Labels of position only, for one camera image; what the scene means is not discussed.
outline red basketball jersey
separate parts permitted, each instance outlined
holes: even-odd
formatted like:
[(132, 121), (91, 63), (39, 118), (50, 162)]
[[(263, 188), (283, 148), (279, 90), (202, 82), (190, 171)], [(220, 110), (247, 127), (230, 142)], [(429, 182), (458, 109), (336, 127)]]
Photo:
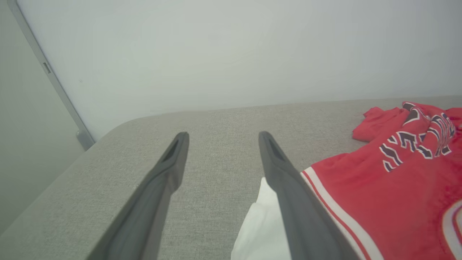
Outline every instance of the red basketball jersey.
[(462, 259), (462, 108), (371, 108), (369, 143), (301, 175), (360, 258)]

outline gray fabric upholstery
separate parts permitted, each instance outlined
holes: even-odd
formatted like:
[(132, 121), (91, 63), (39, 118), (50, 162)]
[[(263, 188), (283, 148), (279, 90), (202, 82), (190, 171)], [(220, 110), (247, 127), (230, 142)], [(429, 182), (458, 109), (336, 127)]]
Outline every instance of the gray fabric upholstery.
[(180, 131), (190, 134), (182, 186), (171, 198), (159, 259), (229, 259), (258, 194), (258, 133), (269, 131), (298, 170), (364, 145), (352, 130), (373, 106), (442, 108), (462, 97), (383, 99), (189, 111), (124, 123), (79, 157), (0, 236), (0, 259), (84, 259)]

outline metal door frame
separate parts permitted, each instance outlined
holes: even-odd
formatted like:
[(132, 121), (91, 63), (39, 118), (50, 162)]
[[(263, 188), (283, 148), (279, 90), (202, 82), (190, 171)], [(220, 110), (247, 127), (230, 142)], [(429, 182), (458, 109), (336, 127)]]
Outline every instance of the metal door frame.
[(34, 52), (35, 56), (40, 62), (40, 65), (42, 66), (43, 71), (48, 76), (48, 79), (50, 80), (51, 84), (53, 85), (56, 92), (58, 93), (58, 96), (61, 98), (61, 101), (63, 102), (67, 111), (69, 112), (75, 124), (77, 125), (79, 129), (76, 133), (76, 137), (78, 141), (80, 142), (80, 144), (82, 145), (85, 151), (88, 150), (93, 144), (95, 144), (95, 141), (93, 140), (93, 137), (90, 135), (87, 127), (85, 126), (79, 114), (77, 113), (74, 106), (72, 105), (71, 100), (69, 100), (69, 97), (67, 96), (66, 92), (62, 88), (61, 83), (59, 82), (49, 62), (47, 61), (47, 58), (45, 58), (45, 55), (43, 54), (42, 49), (38, 45), (38, 42), (34, 34), (30, 30), (30, 27), (27, 24), (27, 21), (25, 20), (23, 13), (21, 12), (21, 9), (19, 8), (18, 0), (8, 0), (8, 6), (10, 7), (19, 27), (21, 28), (21, 31), (26, 37), (27, 42), (32, 48), (32, 51)]

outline white cloth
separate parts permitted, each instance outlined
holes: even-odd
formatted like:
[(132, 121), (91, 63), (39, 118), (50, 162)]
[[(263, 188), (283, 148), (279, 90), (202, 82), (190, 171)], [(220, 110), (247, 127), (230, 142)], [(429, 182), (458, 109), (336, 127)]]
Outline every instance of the white cloth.
[(255, 203), (245, 216), (231, 260), (290, 260), (289, 244), (276, 193), (261, 179)]

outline gray couch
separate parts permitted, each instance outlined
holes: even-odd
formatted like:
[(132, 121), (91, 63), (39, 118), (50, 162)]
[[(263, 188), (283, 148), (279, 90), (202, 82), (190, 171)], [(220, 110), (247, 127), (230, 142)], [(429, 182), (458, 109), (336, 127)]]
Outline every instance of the gray couch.
[(263, 169), (269, 131), (298, 170), (363, 142), (352, 130), (373, 106), (414, 101), (444, 109), (462, 97), (357, 100), (189, 111), (124, 123), (80, 156), (0, 236), (0, 259), (84, 259), (176, 133), (190, 134), (159, 259), (229, 259)]

